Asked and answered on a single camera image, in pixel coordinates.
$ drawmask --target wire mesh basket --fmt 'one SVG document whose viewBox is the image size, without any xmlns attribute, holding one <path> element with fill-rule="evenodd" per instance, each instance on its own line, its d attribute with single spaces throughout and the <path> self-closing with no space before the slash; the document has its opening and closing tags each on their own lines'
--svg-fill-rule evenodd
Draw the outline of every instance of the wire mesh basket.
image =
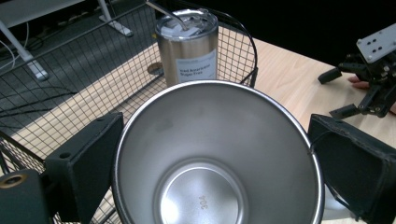
<svg viewBox="0 0 396 224">
<path fill-rule="evenodd" d="M 167 1 L 169 10 L 199 8 Z M 230 15 L 219 19 L 219 79 L 254 87 L 257 51 L 245 27 Z M 0 162 L 3 173 L 44 171 L 43 160 L 92 120 L 122 112 L 124 121 L 166 88 L 154 32 L 158 12 L 143 4 L 0 75 Z M 122 24 L 132 36 L 111 26 Z M 39 80 L 32 62 L 48 74 Z M 55 222 L 62 221 L 55 217 Z M 92 223 L 119 223 L 111 189 Z"/>
</svg>

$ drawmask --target table surface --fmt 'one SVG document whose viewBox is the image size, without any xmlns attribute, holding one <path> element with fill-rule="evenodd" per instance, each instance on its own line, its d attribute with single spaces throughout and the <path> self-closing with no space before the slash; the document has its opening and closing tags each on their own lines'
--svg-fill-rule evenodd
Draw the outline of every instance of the table surface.
<svg viewBox="0 0 396 224">
<path fill-rule="evenodd" d="M 350 104 L 358 105 L 366 93 L 352 88 L 347 81 L 354 74 L 343 73 L 341 77 L 322 85 L 318 76 L 333 66 L 258 39 L 254 39 L 254 43 L 258 50 L 259 67 L 255 89 L 283 105 L 306 131 L 311 114 L 330 116 L 329 111 L 334 109 Z M 396 116 L 388 113 L 381 119 L 373 115 L 357 115 L 344 121 L 391 147 L 396 147 Z M 343 218 L 322 223 L 365 222 Z"/>
</svg>

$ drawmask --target floor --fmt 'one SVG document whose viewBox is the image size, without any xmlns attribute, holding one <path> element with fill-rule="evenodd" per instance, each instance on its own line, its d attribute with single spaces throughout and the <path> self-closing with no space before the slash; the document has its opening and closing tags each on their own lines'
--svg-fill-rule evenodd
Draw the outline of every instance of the floor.
<svg viewBox="0 0 396 224">
<path fill-rule="evenodd" d="M 142 0 L 116 0 L 107 7 L 112 18 L 116 18 L 142 4 Z M 99 6 L 89 12 L 77 12 L 69 12 L 68 16 L 60 17 L 49 15 L 46 20 L 56 20 L 55 25 L 42 23 L 40 27 L 36 21 L 32 21 L 30 30 L 23 30 L 29 28 L 27 23 L 26 27 L 25 24 L 20 27 L 23 32 L 16 33 L 16 36 L 26 35 L 22 34 L 26 31 L 34 34 L 28 35 L 27 41 L 22 42 L 26 43 L 23 45 L 40 61 L 40 65 L 47 68 L 48 80 L 37 80 L 12 46 L 0 49 L 0 131 L 12 135 L 101 75 L 127 61 L 131 55 L 143 49 L 143 43 L 147 42 L 145 35 L 129 38 L 122 34 L 115 35 L 117 31 L 112 28 L 92 32 L 92 29 L 103 24 L 99 20 L 102 15 Z M 131 26 L 136 23 L 134 18 L 123 22 L 130 22 Z M 135 32 L 140 33 L 141 29 L 144 28 L 136 26 Z M 126 44 L 131 48 L 129 51 L 123 50 L 126 49 L 123 46 Z"/>
</svg>

